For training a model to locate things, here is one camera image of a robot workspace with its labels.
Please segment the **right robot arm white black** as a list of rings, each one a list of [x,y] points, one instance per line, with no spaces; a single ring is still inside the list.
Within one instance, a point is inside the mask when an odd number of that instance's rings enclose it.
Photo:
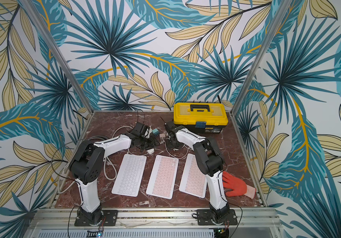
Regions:
[[[230,206],[223,187],[224,158],[217,142],[212,137],[200,136],[184,126],[177,126],[173,121],[165,123],[164,128],[171,147],[185,144],[194,151],[197,166],[207,179],[211,219],[216,224],[223,223],[230,213]]]

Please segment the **white power strip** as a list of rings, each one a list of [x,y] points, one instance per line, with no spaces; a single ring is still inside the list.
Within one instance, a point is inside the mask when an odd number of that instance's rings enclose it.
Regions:
[[[154,152],[155,152],[155,149],[154,149],[154,148],[147,150],[147,153],[148,153],[149,155],[154,154]]]

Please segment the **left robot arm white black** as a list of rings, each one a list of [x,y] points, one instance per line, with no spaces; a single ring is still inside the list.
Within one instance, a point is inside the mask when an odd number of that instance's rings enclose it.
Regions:
[[[149,151],[159,144],[150,127],[142,123],[136,123],[132,131],[108,140],[99,142],[83,140],[69,163],[70,172],[80,191],[81,214],[92,222],[100,220],[102,216],[97,179],[102,171],[104,159],[132,147]]]

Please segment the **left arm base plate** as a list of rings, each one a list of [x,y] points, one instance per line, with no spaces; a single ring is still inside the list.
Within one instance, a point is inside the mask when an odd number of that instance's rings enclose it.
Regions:
[[[100,210],[97,209],[93,213],[88,213],[82,208],[77,212],[77,217],[74,223],[75,227],[86,226],[106,226],[113,227],[117,222],[117,210]]]

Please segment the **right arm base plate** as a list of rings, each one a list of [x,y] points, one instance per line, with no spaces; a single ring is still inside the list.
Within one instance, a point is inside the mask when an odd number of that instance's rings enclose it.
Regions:
[[[238,224],[238,217],[234,210],[230,209],[228,213],[216,213],[211,209],[198,209],[192,217],[197,220],[199,226],[234,226]]]

